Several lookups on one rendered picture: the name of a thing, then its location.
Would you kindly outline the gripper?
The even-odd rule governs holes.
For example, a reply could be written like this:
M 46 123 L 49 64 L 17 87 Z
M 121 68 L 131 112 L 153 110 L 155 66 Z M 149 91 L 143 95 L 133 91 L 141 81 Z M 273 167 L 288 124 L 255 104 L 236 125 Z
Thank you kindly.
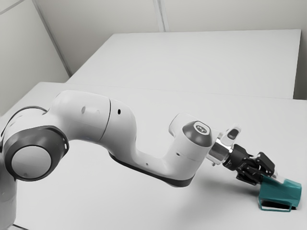
M 256 166 L 244 165 L 240 167 L 243 164 L 243 160 L 249 157 Z M 232 152 L 224 162 L 224 167 L 231 171 L 236 170 L 236 178 L 251 185 L 261 184 L 263 176 L 271 178 L 280 184 L 283 184 L 285 181 L 285 178 L 280 176 L 275 169 L 275 164 L 264 152 L 259 152 L 256 156 L 251 157 L 251 155 L 238 144 L 234 145 Z

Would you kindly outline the teal faceted mug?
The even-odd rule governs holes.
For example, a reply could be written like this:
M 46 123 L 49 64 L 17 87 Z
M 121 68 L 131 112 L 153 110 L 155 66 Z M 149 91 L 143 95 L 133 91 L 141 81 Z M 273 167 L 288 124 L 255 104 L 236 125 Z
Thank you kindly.
M 280 183 L 264 176 L 258 196 L 260 210 L 290 212 L 299 206 L 301 194 L 301 183 L 289 179 Z

